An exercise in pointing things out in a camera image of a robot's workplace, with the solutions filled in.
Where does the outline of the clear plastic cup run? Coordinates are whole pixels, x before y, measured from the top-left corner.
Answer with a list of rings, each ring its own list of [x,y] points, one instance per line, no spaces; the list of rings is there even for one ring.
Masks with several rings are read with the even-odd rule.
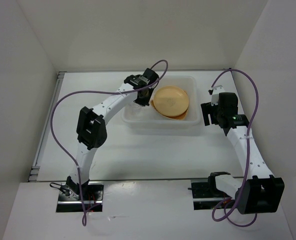
[[[132,119],[132,118],[137,118],[138,116],[140,116],[142,110],[144,109],[143,106],[141,105],[138,105],[136,103],[131,103],[127,106],[125,112],[126,112],[126,115]]]

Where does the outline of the white plastic bin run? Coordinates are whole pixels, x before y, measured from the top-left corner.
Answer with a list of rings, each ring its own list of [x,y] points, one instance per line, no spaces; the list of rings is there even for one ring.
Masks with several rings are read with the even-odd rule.
[[[184,90],[189,97],[188,114],[185,120],[167,119],[158,114],[153,107],[144,106],[140,116],[129,118],[125,110],[121,111],[122,120],[131,128],[136,129],[188,129],[201,121],[201,110],[198,104],[197,83],[191,76],[166,76],[160,82],[156,91],[165,86],[176,86]]]

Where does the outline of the woven bamboo basket tray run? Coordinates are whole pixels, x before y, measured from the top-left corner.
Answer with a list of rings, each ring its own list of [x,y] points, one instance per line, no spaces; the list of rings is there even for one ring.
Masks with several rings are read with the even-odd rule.
[[[162,112],[162,111],[159,111],[156,106],[155,106],[155,103],[153,100],[150,100],[150,105],[153,107],[153,109],[158,113],[160,114],[162,117],[165,117],[169,120],[176,120],[176,121],[184,121],[188,115],[188,108],[185,110],[185,111],[182,111],[182,112]]]

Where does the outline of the yellow plastic plate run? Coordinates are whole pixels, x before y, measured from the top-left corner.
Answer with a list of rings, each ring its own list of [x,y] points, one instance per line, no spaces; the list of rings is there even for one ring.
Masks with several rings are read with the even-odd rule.
[[[153,101],[156,108],[161,112],[184,112],[189,108],[190,100],[188,94],[181,88],[167,85],[158,89]]]

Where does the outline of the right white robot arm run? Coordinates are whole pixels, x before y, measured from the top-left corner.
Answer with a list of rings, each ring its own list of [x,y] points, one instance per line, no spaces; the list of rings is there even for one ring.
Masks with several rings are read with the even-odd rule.
[[[212,92],[211,101],[201,104],[204,124],[219,126],[233,146],[242,167],[243,180],[238,182],[228,172],[212,172],[207,191],[217,197],[226,194],[236,201],[239,213],[262,214],[277,211],[285,184],[267,167],[252,135],[252,119],[238,113],[235,93]]]

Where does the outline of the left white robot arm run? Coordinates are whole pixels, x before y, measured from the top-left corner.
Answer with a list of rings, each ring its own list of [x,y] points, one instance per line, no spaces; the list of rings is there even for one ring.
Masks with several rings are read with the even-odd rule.
[[[153,87],[159,75],[150,68],[143,74],[130,75],[118,88],[100,104],[91,108],[83,107],[79,112],[77,122],[77,168],[66,179],[69,193],[76,200],[82,200],[88,193],[90,168],[94,155],[107,140],[107,124],[126,105],[134,102],[142,107],[148,106]]]

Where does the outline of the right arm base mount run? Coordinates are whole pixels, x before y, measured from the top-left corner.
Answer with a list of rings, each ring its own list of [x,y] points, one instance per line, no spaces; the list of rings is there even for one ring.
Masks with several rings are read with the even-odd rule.
[[[191,192],[195,211],[212,210],[220,201],[229,197],[224,192],[212,191],[206,178],[191,180],[188,190]]]

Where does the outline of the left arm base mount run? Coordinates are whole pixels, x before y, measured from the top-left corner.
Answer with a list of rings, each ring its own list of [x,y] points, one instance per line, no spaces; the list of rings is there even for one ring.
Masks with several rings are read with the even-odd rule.
[[[83,212],[82,202],[80,198],[66,185],[51,182],[51,188],[59,190],[57,200],[57,213],[77,213]],[[102,184],[90,184],[85,193],[83,200],[85,209],[90,212],[102,212],[103,209],[104,186]]]

